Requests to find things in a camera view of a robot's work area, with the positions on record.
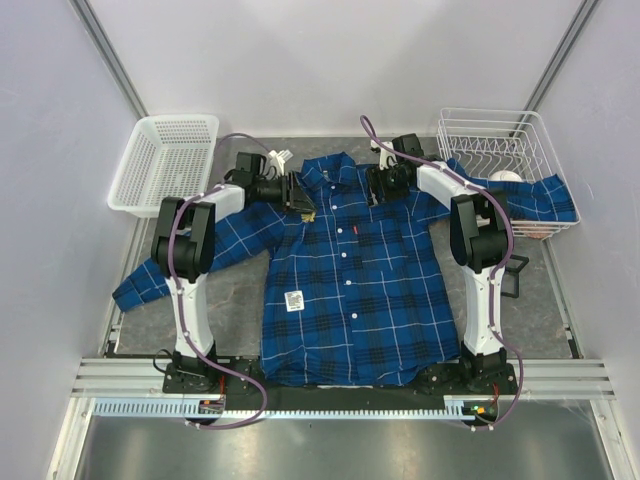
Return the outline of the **blue plaid shirt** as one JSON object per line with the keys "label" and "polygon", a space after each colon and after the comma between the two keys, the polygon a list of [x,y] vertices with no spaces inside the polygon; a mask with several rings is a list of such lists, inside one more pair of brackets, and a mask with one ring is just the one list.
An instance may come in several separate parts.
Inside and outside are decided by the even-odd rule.
{"label": "blue plaid shirt", "polygon": [[[261,368],[287,386],[403,385],[461,357],[466,292],[449,240],[449,210],[413,187],[369,206],[367,165],[349,155],[307,160],[297,181],[316,218],[254,203],[216,224],[206,277],[270,254]],[[122,311],[171,296],[151,256],[114,291]]]}

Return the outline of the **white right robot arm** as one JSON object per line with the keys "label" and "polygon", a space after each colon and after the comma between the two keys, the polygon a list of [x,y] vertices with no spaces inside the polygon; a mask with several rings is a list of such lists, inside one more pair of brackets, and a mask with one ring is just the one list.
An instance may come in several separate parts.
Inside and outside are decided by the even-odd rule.
{"label": "white right robot arm", "polygon": [[514,244],[505,195],[465,179],[443,160],[426,158],[415,134],[390,142],[372,137],[370,148],[379,154],[367,170],[371,204],[399,200],[415,187],[449,210],[450,249],[466,292],[460,386],[473,394],[513,391],[515,374],[500,328],[501,283]]}

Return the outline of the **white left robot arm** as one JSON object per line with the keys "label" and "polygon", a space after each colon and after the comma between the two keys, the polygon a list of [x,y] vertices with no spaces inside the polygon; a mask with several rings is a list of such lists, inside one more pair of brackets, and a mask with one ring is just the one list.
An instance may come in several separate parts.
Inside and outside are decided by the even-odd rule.
{"label": "white left robot arm", "polygon": [[171,295],[176,343],[164,370],[165,393],[208,393],[220,382],[216,344],[207,316],[206,275],[214,260],[215,227],[254,203],[285,213],[313,214],[316,207],[292,173],[288,150],[241,152],[225,183],[194,197],[162,200],[151,247]]}

